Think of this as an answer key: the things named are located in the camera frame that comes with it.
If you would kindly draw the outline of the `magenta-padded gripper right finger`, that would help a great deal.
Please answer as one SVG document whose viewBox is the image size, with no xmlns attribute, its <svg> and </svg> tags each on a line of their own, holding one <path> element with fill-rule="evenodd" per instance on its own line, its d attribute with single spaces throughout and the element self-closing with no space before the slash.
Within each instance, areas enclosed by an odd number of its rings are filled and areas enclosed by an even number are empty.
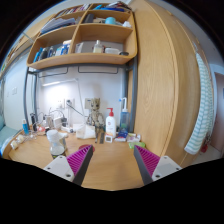
<svg viewBox="0 0 224 224">
<path fill-rule="evenodd" d="M 134 156 L 145 185 L 181 170 L 181 167 L 170 157 L 159 157 L 137 145 L 134 146 Z"/>
</svg>

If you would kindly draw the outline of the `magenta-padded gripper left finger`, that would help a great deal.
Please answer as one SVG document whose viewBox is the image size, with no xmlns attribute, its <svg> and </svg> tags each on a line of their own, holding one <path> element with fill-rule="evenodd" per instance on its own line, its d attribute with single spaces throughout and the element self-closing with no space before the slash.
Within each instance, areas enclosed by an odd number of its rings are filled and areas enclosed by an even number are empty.
<svg viewBox="0 0 224 224">
<path fill-rule="evenodd" d="M 58 156 L 44 170 L 81 186 L 93 156 L 93 146 L 87 145 L 69 156 Z"/>
</svg>

